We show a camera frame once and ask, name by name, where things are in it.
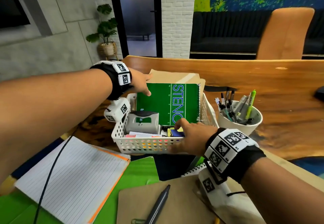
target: green notebook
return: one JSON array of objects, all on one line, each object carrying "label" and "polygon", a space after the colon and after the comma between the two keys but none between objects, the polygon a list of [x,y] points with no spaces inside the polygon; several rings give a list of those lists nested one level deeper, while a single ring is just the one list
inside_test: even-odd
[{"label": "green notebook", "polygon": [[[94,224],[114,224],[117,218],[118,193],[130,187],[153,184],[159,181],[153,157],[131,161],[99,212]],[[1,224],[32,224],[37,204],[19,190],[0,197]],[[62,224],[41,209],[37,224]]]},{"label": "green notebook", "polygon": [[200,120],[200,84],[148,83],[151,96],[137,94],[136,110],[159,113],[159,124],[172,126],[180,118]]}]

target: black cable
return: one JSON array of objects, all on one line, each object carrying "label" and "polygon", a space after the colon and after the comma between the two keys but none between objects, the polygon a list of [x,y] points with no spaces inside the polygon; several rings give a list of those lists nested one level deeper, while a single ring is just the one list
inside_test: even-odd
[{"label": "black cable", "polygon": [[78,130],[78,128],[82,125],[82,123],[80,123],[78,125],[78,127],[76,128],[76,130],[72,133],[72,135],[69,137],[69,139],[65,142],[65,144],[63,145],[62,149],[60,150],[59,154],[57,154],[57,157],[55,158],[54,160],[54,163],[52,165],[52,168],[50,170],[50,173],[48,174],[47,176],[47,180],[46,180],[46,183],[44,185],[44,188],[43,188],[43,192],[40,196],[40,199],[39,199],[39,202],[38,202],[38,206],[37,206],[37,209],[36,209],[36,214],[35,214],[35,218],[34,218],[34,224],[36,224],[37,222],[37,218],[38,218],[38,214],[39,214],[39,210],[41,209],[41,203],[42,203],[42,200],[43,200],[43,197],[44,197],[44,194],[45,194],[45,191],[46,191],[46,187],[47,187],[47,184],[48,184],[48,181],[50,180],[50,177],[51,177],[51,174],[52,174],[52,171],[54,169],[54,166],[56,164],[56,161],[57,159],[59,158],[60,154],[62,153],[64,147],[67,145],[67,143],[70,141],[70,139],[73,137],[73,135],[75,134],[75,132]]},{"label": "black cable", "polygon": [[235,194],[241,194],[241,193],[246,193],[246,192],[234,192],[234,193],[228,193],[226,195],[229,197],[229,196],[232,196],[232,195],[235,195]]}]

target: white plastic basket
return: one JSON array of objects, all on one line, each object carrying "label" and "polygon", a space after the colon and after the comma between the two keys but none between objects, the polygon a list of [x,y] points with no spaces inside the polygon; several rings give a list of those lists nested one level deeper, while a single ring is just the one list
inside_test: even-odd
[{"label": "white plastic basket", "polygon": [[[135,110],[137,94],[130,93],[127,99],[131,104],[131,111]],[[160,137],[160,138],[124,138],[125,126],[127,123],[128,113],[124,122],[117,122],[111,137],[117,144],[122,153],[125,154],[168,154],[168,146],[171,144],[179,143],[182,137]],[[205,94],[203,94],[202,103],[200,107],[201,122],[206,125],[213,125],[219,128],[215,111],[208,102]]]}]

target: monstera plant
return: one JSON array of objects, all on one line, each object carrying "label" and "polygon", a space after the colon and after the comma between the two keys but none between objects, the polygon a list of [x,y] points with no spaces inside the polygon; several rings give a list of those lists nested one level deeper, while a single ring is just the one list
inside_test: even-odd
[{"label": "monstera plant", "polygon": [[99,25],[97,28],[97,32],[93,34],[89,34],[86,37],[86,40],[94,43],[103,39],[103,43],[99,44],[99,50],[106,56],[111,56],[116,54],[116,45],[113,41],[109,40],[109,37],[117,34],[117,22],[114,17],[109,20],[103,20],[103,18],[107,18],[107,16],[111,13],[111,6],[108,4],[99,5],[97,7],[97,11],[99,12]]}]

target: orange margin line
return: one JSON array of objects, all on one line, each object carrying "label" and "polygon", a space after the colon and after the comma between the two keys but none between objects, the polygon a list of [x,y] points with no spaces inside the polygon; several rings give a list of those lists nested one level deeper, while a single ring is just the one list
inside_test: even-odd
[{"label": "orange margin line", "polygon": [[117,183],[120,180],[121,176],[124,174],[125,170],[127,169],[127,166],[125,167],[124,171],[121,173],[121,175],[119,176],[118,180],[115,182],[114,186],[111,188],[110,192],[107,194],[107,196],[105,197],[105,199],[101,202],[101,204],[99,205],[98,209],[96,210],[96,212],[93,214],[93,216],[91,217],[91,219],[87,223],[92,223],[95,220],[95,218],[97,217],[99,211],[102,209],[103,205],[105,204],[105,202],[107,201],[109,195],[111,194],[112,190],[115,188],[115,186],[117,185]]},{"label": "orange margin line", "polygon": [[111,155],[113,155],[113,156],[119,157],[120,159],[123,159],[123,160],[125,160],[125,161],[128,161],[128,160],[129,160],[129,159],[126,158],[126,157],[123,157],[123,156],[121,156],[121,155],[118,155],[118,154],[112,153],[112,152],[110,152],[110,151],[106,151],[106,150],[103,150],[103,149],[99,149],[98,147],[95,147],[95,148],[96,148],[97,150],[100,150],[100,151],[106,152],[106,153],[108,153],[108,154],[111,154]]}]

